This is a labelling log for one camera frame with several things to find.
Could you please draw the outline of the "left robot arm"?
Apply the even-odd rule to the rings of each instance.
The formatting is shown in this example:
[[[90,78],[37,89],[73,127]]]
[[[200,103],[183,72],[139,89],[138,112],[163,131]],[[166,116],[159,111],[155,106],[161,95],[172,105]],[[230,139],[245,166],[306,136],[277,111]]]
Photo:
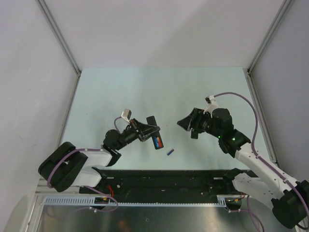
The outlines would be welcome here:
[[[153,141],[155,149],[163,147],[155,117],[146,120],[144,124],[131,119],[123,131],[107,131],[100,148],[76,148],[71,142],[64,142],[39,166],[38,173],[47,181],[47,186],[57,192],[89,186],[94,192],[102,193],[107,182],[100,170],[114,166],[122,156],[122,148],[136,140],[148,139]]]

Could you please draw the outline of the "orange battery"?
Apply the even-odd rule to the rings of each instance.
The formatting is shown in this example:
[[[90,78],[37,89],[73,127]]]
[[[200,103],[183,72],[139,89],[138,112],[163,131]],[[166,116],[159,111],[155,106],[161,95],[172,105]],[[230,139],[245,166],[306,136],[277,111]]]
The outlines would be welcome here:
[[[163,147],[159,137],[156,138],[158,147]]]

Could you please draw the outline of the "black remote control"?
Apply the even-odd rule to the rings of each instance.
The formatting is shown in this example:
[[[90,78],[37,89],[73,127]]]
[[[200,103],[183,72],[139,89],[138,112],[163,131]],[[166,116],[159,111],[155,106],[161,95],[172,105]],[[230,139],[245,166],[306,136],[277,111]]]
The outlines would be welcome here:
[[[149,117],[146,118],[146,120],[147,120],[148,125],[157,126],[157,122],[156,122],[156,119],[155,119],[154,116],[149,116]],[[159,150],[159,149],[162,149],[164,147],[164,144],[163,144],[163,141],[162,141],[162,138],[161,138],[159,131],[152,133],[151,137],[152,137],[152,141],[154,143],[155,150]]]

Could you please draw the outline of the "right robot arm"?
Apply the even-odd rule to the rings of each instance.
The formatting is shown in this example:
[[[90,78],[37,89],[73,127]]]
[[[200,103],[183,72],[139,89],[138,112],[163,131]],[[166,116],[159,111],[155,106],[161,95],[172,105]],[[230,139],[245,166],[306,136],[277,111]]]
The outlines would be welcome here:
[[[292,229],[309,216],[309,183],[298,181],[275,164],[267,161],[253,149],[253,142],[234,128],[227,109],[217,108],[211,113],[194,108],[177,124],[191,137],[197,139],[206,132],[218,138],[219,147],[253,171],[257,178],[238,172],[223,181],[228,194],[244,192],[271,209],[275,218],[286,228]]]

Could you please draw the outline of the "black remote battery cover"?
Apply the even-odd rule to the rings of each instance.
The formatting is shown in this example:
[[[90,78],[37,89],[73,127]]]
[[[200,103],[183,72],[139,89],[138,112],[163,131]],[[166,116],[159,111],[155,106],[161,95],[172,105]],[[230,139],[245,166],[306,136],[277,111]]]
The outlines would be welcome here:
[[[192,139],[198,139],[199,133],[196,132],[194,129],[191,130],[191,138]]]

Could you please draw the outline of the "blue battery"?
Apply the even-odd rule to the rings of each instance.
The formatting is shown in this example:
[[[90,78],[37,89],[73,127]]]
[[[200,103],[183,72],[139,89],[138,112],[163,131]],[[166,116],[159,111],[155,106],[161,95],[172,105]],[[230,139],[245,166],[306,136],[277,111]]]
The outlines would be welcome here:
[[[160,147],[160,141],[159,141],[159,138],[157,136],[154,138],[154,143],[155,143],[156,148]]]

